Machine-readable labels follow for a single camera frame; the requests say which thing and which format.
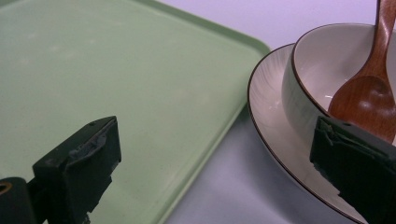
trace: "bowl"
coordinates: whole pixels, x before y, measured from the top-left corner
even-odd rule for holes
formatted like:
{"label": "bowl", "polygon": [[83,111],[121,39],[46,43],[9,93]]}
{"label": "bowl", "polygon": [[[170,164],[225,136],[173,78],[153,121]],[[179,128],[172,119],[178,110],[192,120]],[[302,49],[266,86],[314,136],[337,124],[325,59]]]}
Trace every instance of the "bowl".
{"label": "bowl", "polygon": [[[331,24],[309,31],[294,45],[282,82],[282,103],[290,125],[307,147],[312,145],[318,116],[330,116],[327,110],[333,95],[367,60],[374,31],[367,24]],[[387,69],[396,92],[394,33]]]}

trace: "spoon handle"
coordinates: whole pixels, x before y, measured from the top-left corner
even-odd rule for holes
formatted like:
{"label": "spoon handle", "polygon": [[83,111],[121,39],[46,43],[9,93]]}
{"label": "spoon handle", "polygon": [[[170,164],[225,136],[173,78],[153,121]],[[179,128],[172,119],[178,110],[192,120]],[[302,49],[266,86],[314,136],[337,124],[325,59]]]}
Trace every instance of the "spoon handle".
{"label": "spoon handle", "polygon": [[361,69],[362,76],[376,75],[388,80],[387,53],[396,18],[396,0],[378,0],[375,37],[370,56]]}

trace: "plate rim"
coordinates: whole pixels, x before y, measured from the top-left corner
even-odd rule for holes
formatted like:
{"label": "plate rim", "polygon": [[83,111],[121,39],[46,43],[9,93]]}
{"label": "plate rim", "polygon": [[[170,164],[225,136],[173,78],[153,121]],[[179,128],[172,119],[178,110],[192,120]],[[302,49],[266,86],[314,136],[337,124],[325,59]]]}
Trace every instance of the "plate rim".
{"label": "plate rim", "polygon": [[327,202],[325,199],[323,199],[322,197],[320,197],[319,195],[317,195],[312,189],[310,189],[307,185],[305,185],[283,162],[282,160],[276,155],[276,153],[272,150],[272,148],[270,147],[269,143],[265,140],[264,136],[262,135],[262,132],[260,131],[260,128],[256,122],[253,110],[251,108],[251,101],[250,101],[250,91],[251,91],[251,85],[252,85],[252,80],[253,77],[256,73],[256,70],[258,69],[258,67],[267,59],[269,58],[272,54],[274,54],[275,52],[281,50],[281,49],[285,49],[285,48],[292,48],[291,51],[294,50],[296,43],[292,43],[292,44],[288,44],[288,45],[284,45],[282,47],[279,47],[277,49],[272,50],[271,52],[269,52],[267,55],[265,55],[261,60],[259,60],[259,62],[256,64],[256,66],[254,67],[253,71],[251,72],[248,84],[247,84],[247,107],[248,107],[248,112],[250,114],[250,118],[253,121],[254,127],[256,129],[257,134],[260,136],[260,139],[263,141],[263,143],[265,144],[266,149],[270,152],[270,154],[272,155],[273,159],[275,159],[276,163],[278,165],[280,165],[280,167],[282,167],[283,171],[286,171],[286,173],[289,175],[289,177],[291,177],[291,179],[293,181],[295,181],[298,184],[298,187],[303,188],[304,190],[306,190],[309,194],[313,195],[315,198],[319,199],[321,202],[323,202],[324,204],[326,204],[327,206],[329,206],[332,210],[336,211],[337,213],[339,213],[340,215],[348,218],[351,221],[354,221],[356,223],[361,223],[363,224],[363,222],[360,222],[359,220],[357,220],[356,218],[350,216],[349,214],[343,212],[341,209],[335,207],[334,205],[332,205],[331,203]]}

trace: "green tray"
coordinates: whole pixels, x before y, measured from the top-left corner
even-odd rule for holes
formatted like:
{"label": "green tray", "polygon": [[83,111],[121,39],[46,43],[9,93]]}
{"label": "green tray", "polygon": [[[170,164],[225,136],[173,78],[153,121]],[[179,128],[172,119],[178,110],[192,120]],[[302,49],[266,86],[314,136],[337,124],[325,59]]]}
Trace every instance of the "green tray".
{"label": "green tray", "polygon": [[115,115],[92,223],[164,222],[245,105],[261,42],[151,1],[0,3],[0,178]]}

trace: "white bowl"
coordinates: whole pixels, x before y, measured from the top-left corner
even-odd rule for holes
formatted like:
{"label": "white bowl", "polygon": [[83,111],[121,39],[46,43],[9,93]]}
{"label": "white bowl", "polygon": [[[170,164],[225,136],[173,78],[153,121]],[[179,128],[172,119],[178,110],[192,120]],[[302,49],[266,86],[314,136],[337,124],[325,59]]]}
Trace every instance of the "white bowl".
{"label": "white bowl", "polygon": [[[291,126],[307,146],[312,144],[318,116],[330,116],[333,95],[367,60],[373,38],[373,25],[332,24],[306,33],[294,46],[282,83],[282,102]],[[396,92],[395,31],[387,68]]]}

